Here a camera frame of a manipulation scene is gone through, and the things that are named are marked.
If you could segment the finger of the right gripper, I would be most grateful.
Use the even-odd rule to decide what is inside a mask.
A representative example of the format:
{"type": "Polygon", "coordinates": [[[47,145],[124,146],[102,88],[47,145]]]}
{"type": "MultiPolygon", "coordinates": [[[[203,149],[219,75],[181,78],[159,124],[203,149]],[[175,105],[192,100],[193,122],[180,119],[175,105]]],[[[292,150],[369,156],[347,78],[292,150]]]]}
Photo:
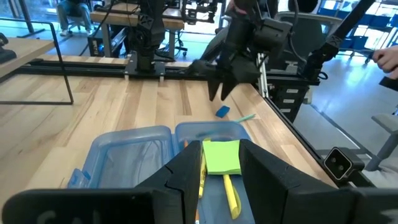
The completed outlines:
{"type": "Polygon", "coordinates": [[[221,100],[224,101],[232,90],[236,87],[238,82],[235,77],[224,77],[223,86],[221,90],[221,100]]]}
{"type": "Polygon", "coordinates": [[[207,85],[208,85],[208,94],[210,101],[213,101],[215,99],[220,83],[221,80],[218,77],[208,77],[207,85]]]}

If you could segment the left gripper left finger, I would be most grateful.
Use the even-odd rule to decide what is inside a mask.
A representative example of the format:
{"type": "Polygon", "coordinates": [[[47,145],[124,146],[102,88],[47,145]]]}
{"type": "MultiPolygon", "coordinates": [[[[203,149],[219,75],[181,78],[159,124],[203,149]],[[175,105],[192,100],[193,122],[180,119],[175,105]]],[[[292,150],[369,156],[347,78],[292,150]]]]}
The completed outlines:
{"type": "Polygon", "coordinates": [[[194,224],[202,147],[192,141],[129,189],[32,189],[8,199],[3,224],[194,224]]]}

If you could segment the blue eraser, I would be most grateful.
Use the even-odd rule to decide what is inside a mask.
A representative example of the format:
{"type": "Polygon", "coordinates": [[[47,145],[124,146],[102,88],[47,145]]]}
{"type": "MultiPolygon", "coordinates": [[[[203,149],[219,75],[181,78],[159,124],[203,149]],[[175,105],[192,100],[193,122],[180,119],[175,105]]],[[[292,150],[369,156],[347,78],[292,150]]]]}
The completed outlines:
{"type": "Polygon", "coordinates": [[[230,107],[223,105],[217,110],[217,112],[215,113],[215,116],[218,118],[224,118],[228,114],[229,111],[230,111],[230,107]]]}

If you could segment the teal pencil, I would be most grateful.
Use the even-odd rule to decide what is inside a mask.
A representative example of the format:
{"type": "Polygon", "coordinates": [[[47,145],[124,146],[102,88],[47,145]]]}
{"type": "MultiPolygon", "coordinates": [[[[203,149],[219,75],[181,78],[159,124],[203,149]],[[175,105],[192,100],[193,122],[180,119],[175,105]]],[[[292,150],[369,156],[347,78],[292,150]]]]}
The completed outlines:
{"type": "MultiPolygon", "coordinates": [[[[234,122],[235,123],[242,123],[243,121],[252,119],[255,116],[256,116],[256,114],[250,114],[250,115],[244,116],[242,118],[236,119],[236,120],[234,120],[234,122]]],[[[209,136],[209,135],[211,135],[213,133],[217,133],[217,130],[212,130],[212,131],[208,131],[208,132],[204,132],[204,133],[199,133],[199,134],[196,135],[196,137],[201,138],[201,137],[204,137],[204,136],[209,136]]]]}

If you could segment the yellow highlighter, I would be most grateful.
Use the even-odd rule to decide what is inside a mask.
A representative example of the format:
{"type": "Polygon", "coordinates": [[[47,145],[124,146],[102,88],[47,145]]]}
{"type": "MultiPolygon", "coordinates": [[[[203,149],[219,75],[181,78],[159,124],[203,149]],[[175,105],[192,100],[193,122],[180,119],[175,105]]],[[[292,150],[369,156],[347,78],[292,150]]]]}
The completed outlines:
{"type": "Polygon", "coordinates": [[[231,218],[235,220],[240,216],[242,209],[239,194],[229,175],[223,175],[223,182],[231,218]]]}

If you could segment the green sticky note pad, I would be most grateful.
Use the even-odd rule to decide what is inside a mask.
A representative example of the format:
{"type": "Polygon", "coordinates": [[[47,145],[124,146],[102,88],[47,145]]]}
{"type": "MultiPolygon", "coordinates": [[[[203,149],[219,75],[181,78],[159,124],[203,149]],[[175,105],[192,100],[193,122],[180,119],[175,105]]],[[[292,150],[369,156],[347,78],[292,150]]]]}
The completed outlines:
{"type": "Polygon", "coordinates": [[[203,141],[206,169],[209,175],[241,175],[239,140],[203,141]]]}

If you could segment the blue plastic pencil case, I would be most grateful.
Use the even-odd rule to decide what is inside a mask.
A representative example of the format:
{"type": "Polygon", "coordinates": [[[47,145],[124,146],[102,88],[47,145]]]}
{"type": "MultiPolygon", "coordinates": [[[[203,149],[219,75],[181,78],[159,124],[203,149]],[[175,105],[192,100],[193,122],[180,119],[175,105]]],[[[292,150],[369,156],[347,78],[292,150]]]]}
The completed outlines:
{"type": "MultiPolygon", "coordinates": [[[[114,131],[98,136],[91,144],[84,166],[75,169],[69,188],[132,188],[168,163],[185,141],[233,141],[248,139],[244,127],[234,121],[187,122],[176,125],[114,131]]],[[[240,175],[231,176],[242,210],[233,219],[223,178],[208,175],[199,200],[200,224],[254,224],[240,175]]]]}

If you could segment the black drawer unit white labels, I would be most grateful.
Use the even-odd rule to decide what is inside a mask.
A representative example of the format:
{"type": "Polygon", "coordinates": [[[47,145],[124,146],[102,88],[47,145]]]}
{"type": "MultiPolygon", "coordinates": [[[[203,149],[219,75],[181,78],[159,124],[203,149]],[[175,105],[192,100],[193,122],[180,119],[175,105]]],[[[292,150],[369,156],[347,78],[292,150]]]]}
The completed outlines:
{"type": "Polygon", "coordinates": [[[294,122],[304,101],[310,82],[302,78],[267,78],[268,95],[279,111],[294,122]]]}

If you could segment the black grey office chair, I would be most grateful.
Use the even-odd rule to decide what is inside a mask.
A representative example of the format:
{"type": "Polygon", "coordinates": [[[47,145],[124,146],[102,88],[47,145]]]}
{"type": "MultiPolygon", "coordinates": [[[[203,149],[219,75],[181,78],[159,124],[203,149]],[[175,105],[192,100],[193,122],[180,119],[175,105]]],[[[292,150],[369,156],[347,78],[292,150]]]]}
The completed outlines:
{"type": "Polygon", "coordinates": [[[294,55],[289,46],[289,40],[287,39],[285,49],[279,57],[269,58],[267,69],[286,70],[289,63],[292,63],[297,71],[301,71],[305,66],[308,56],[325,43],[327,36],[338,27],[341,22],[342,19],[337,17],[300,12],[291,40],[296,53],[304,59],[304,61],[294,55]]]}

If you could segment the wooden background table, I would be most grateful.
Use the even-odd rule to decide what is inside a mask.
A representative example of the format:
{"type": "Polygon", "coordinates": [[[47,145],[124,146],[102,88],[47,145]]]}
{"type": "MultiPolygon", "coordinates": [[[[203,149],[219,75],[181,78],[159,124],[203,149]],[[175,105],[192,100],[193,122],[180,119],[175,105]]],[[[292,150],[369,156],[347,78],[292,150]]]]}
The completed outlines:
{"type": "MultiPolygon", "coordinates": [[[[136,7],[136,4],[119,3],[115,4],[113,8],[118,8],[123,12],[129,14],[109,13],[93,11],[90,13],[90,18],[93,22],[99,22],[103,34],[104,55],[112,57],[111,34],[109,33],[109,25],[117,26],[136,26],[139,21],[138,15],[131,14],[131,11],[136,7]]],[[[164,27],[169,30],[169,57],[175,55],[175,36],[179,30],[184,28],[184,22],[179,19],[163,18],[164,27]]]]}

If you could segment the blue storage bins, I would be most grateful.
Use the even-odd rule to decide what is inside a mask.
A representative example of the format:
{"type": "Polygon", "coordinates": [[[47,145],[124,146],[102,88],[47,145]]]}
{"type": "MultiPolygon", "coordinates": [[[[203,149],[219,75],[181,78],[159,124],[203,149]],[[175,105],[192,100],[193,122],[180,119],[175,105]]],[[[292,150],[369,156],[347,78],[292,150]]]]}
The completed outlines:
{"type": "MultiPolygon", "coordinates": [[[[359,0],[320,0],[316,14],[345,19],[359,0]]],[[[348,32],[341,51],[373,51],[398,40],[398,0],[375,0],[364,16],[348,32]]]]}

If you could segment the person's hand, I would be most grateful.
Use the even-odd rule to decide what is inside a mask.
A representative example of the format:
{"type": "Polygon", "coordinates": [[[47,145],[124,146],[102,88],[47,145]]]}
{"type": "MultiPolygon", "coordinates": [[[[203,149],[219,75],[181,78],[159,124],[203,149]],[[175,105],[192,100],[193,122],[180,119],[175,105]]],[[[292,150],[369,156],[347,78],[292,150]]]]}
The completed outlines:
{"type": "Polygon", "coordinates": [[[373,61],[389,78],[398,80],[398,45],[374,51],[373,61]]]}

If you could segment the black held object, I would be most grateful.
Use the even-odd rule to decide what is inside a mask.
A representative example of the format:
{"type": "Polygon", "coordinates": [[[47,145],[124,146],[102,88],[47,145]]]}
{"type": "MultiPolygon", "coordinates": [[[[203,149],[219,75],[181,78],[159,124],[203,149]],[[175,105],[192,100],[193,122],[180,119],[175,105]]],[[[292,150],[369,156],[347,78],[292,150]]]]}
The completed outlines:
{"type": "Polygon", "coordinates": [[[383,77],[382,80],[379,82],[381,86],[384,86],[388,89],[398,91],[398,79],[392,79],[389,77],[383,77]]]}

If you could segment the wooden shelf riser black legs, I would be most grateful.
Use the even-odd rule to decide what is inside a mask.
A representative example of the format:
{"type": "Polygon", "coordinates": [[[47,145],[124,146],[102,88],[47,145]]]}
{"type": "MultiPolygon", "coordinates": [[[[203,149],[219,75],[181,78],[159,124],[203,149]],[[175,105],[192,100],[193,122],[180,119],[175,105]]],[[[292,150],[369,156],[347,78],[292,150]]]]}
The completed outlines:
{"type": "Polygon", "coordinates": [[[57,52],[60,73],[62,74],[67,88],[68,101],[0,101],[0,105],[72,105],[74,98],[62,58],[60,47],[57,40],[57,34],[54,25],[51,22],[41,21],[41,24],[48,25],[52,33],[52,40],[26,39],[22,37],[7,38],[9,43],[4,46],[5,49],[15,51],[17,57],[6,63],[0,64],[0,80],[7,80],[15,75],[15,71],[23,65],[31,62],[37,57],[54,48],[57,52]]]}

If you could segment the black aluminium frame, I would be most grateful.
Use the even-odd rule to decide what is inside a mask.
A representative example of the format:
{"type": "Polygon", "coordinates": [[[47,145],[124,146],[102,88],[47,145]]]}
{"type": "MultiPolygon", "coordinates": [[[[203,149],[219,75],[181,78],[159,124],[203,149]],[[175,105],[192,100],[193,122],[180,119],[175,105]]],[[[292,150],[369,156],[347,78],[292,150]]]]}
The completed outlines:
{"type": "MultiPolygon", "coordinates": [[[[337,55],[339,52],[339,46],[342,39],[348,34],[348,32],[354,27],[354,25],[362,18],[365,12],[370,8],[375,0],[360,0],[358,5],[348,14],[343,22],[330,34],[325,43],[317,50],[314,50],[305,62],[304,68],[295,75],[283,75],[280,73],[275,74],[273,77],[282,78],[302,78],[310,82],[310,85],[319,84],[319,75],[322,73],[323,64],[337,55]]],[[[287,36],[289,42],[291,41],[293,27],[287,36]]],[[[264,66],[264,61],[267,57],[276,57],[276,55],[264,55],[259,54],[256,61],[260,63],[261,67],[264,66]]],[[[179,65],[176,62],[156,62],[156,73],[153,75],[141,75],[136,72],[136,55],[132,56],[132,61],[125,65],[111,65],[106,63],[86,63],[86,62],[66,62],[65,68],[67,75],[71,76],[92,76],[92,77],[120,77],[126,75],[128,77],[136,78],[160,78],[166,77],[171,79],[193,79],[193,80],[206,80],[201,75],[194,76],[178,76],[174,74],[174,71],[188,67],[187,65],[179,65]]],[[[43,75],[61,75],[59,62],[43,60],[36,58],[24,65],[21,68],[22,72],[28,74],[43,74],[43,75]]]]}

